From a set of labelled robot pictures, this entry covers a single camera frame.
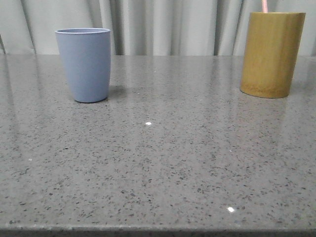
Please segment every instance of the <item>bamboo cup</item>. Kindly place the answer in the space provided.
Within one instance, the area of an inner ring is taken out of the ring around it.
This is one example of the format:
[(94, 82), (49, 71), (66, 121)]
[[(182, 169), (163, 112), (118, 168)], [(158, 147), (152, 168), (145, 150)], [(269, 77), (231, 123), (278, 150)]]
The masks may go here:
[(304, 20), (301, 12), (250, 13), (242, 92), (263, 98), (288, 96)]

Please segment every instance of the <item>blue cup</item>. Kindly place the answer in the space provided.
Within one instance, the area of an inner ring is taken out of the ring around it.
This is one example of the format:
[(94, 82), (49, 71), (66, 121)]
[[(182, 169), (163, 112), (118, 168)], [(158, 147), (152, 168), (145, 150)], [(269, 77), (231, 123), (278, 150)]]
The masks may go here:
[(111, 31), (75, 28), (55, 33), (73, 98), (84, 103), (106, 99), (111, 71)]

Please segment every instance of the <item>granite countertop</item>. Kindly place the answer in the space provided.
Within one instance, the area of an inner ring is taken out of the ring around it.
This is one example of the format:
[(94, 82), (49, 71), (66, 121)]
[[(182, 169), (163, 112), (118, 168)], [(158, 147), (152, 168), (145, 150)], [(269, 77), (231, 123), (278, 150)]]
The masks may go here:
[(0, 236), (316, 236), (315, 58), (263, 99), (242, 57), (113, 56), (94, 104), (58, 55), (0, 65)]

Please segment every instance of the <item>curtain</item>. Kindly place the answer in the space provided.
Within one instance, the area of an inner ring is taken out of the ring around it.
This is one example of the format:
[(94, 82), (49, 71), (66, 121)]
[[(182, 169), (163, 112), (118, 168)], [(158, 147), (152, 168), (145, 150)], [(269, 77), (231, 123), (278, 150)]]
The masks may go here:
[[(316, 0), (268, 0), (306, 12), (299, 55), (316, 55)], [(261, 0), (0, 0), (0, 54), (58, 54), (54, 31), (112, 31), (117, 55), (243, 55)]]

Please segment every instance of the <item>straw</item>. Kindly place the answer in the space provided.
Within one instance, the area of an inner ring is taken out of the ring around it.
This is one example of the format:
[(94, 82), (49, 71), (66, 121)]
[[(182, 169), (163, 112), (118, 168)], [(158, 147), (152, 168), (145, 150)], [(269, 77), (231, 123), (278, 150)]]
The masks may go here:
[(262, 11), (264, 13), (267, 13), (268, 12), (268, 3), (267, 3), (267, 0), (262, 0)]

